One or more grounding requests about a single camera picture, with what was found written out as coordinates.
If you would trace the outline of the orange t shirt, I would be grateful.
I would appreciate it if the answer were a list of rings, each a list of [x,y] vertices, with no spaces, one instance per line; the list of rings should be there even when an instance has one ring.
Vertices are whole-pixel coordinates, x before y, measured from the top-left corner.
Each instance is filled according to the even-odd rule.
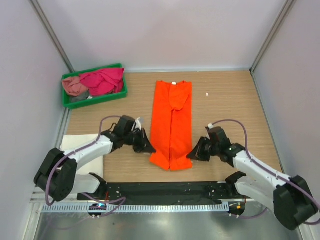
[[[157,81],[155,85],[150,142],[155,148],[149,161],[163,170],[192,168],[187,155],[193,150],[191,82]]]

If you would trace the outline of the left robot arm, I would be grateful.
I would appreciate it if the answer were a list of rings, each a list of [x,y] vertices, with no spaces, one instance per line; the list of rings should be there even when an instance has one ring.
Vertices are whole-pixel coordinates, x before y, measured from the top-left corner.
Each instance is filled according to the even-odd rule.
[[[103,203],[107,195],[107,182],[98,174],[77,172],[93,160],[131,146],[135,153],[153,154],[155,148],[150,143],[140,118],[118,116],[118,122],[107,130],[99,128],[97,137],[77,148],[51,149],[34,177],[34,184],[45,193],[45,203],[52,206],[65,200],[69,195]]]

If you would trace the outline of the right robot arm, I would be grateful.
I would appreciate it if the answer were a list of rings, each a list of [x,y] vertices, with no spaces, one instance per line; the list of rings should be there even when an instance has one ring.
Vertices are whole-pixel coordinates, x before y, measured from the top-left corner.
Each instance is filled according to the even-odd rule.
[[[290,177],[263,163],[246,147],[231,143],[225,131],[207,127],[207,135],[199,139],[187,158],[208,162],[218,157],[222,162],[238,169],[225,185],[231,198],[249,197],[272,211],[276,219],[288,230],[295,230],[319,212],[312,201],[307,182],[299,175]]]

